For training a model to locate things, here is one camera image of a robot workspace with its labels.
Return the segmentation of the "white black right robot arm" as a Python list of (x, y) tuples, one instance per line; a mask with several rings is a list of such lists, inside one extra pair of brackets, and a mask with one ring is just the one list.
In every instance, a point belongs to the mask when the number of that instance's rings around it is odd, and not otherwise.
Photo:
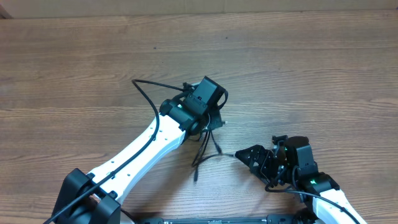
[(269, 193), (295, 194), (306, 208), (290, 218), (292, 223), (365, 223), (348, 202), (339, 184), (318, 170), (309, 139), (305, 136), (273, 136), (272, 149), (254, 145), (234, 156)]

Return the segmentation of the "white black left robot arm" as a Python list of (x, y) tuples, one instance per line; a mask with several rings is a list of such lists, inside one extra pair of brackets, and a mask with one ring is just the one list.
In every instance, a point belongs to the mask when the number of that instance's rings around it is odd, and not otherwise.
[(222, 127), (220, 110), (227, 100), (228, 91), (204, 77), (184, 83), (179, 94), (159, 107), (150, 102), (155, 118), (133, 142), (89, 173), (74, 169), (65, 177), (47, 223), (133, 223), (122, 212), (133, 187), (187, 139)]

